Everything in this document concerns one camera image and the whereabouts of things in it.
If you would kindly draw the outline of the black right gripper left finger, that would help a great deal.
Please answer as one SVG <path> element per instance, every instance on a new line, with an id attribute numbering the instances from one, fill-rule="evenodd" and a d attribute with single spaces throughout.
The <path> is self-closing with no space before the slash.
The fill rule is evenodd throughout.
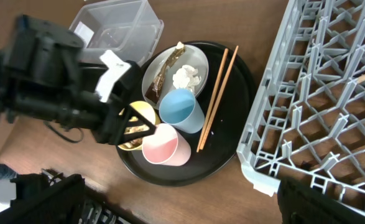
<path id="1" fill-rule="evenodd" d="M 0 224 L 77 224 L 85 201 L 85 180 L 73 174 L 53 185 L 44 174 L 17 175 L 16 198 L 0 212 Z"/>

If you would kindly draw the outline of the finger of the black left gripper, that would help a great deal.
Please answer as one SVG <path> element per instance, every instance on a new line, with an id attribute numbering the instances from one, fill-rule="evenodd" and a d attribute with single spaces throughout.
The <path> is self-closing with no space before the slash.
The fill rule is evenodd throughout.
<path id="1" fill-rule="evenodd" d="M 126 63 L 131 67 L 112 90 L 112 117 L 115 121 L 127 121 L 133 117 L 139 121 L 142 116 L 129 104 L 142 78 L 142 70 L 136 62 L 127 60 Z"/>
<path id="2" fill-rule="evenodd" d="M 143 115 L 146 120 L 150 121 L 154 126 L 157 124 L 157 113 L 150 104 L 130 104 L 138 113 Z M 149 131 L 150 127 L 142 123 L 138 126 L 127 127 L 124 130 L 124 136 L 129 134 L 141 134 L 144 131 Z M 141 146 L 142 138 L 134 137 L 130 141 L 122 140 L 121 146 Z"/>

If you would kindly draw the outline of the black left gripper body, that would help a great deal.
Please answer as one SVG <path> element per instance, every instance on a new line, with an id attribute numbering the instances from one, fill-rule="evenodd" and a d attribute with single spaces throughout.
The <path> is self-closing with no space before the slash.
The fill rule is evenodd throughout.
<path id="1" fill-rule="evenodd" d="M 96 84 L 108 68 L 80 62 L 82 48 L 83 41 L 62 26 L 17 17 L 12 39 L 1 52 L 1 103 L 8 120 L 23 114 L 65 129 L 89 129 L 101 144 L 139 138 L 139 133 L 124 136 L 124 130 L 141 119 L 113 119 L 112 92 L 107 103 L 99 101 Z"/>

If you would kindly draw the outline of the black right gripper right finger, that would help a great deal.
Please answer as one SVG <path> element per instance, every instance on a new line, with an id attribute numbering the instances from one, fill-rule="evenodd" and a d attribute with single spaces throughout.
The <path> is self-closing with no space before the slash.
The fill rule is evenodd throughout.
<path id="1" fill-rule="evenodd" d="M 283 224 L 365 224 L 365 216 L 291 178 L 280 181 L 277 201 Z"/>

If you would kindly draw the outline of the yellow bowl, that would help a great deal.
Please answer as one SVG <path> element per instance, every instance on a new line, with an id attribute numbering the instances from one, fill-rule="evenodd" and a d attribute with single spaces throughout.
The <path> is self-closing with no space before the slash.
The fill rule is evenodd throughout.
<path id="1" fill-rule="evenodd" d="M 161 120 L 158 117 L 155 109 L 145 101 L 135 101 L 130 104 L 137 112 L 143 115 L 152 124 L 158 125 Z M 125 134 L 132 134 L 141 131 L 147 131 L 149 127 L 145 124 L 135 127 L 127 127 L 124 131 Z M 132 141 L 126 142 L 118 146 L 124 151 L 136 151 L 142 149 L 142 138 L 133 139 Z"/>

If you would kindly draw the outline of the pink cup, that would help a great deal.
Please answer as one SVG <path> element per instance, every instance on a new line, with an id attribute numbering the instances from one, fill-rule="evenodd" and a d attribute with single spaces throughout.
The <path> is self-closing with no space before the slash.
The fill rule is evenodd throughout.
<path id="1" fill-rule="evenodd" d="M 192 150 L 185 138 L 171 125 L 160 123 L 155 133 L 143 138 L 142 153 L 147 162 L 162 166 L 182 166 Z"/>

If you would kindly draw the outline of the blue cup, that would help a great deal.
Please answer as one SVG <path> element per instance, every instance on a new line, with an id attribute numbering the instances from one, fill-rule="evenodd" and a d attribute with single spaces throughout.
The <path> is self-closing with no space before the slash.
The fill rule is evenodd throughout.
<path id="1" fill-rule="evenodd" d="M 160 102 L 159 113 L 163 122 L 188 134 L 199 132 L 205 122 L 195 95 L 186 89 L 168 92 Z"/>

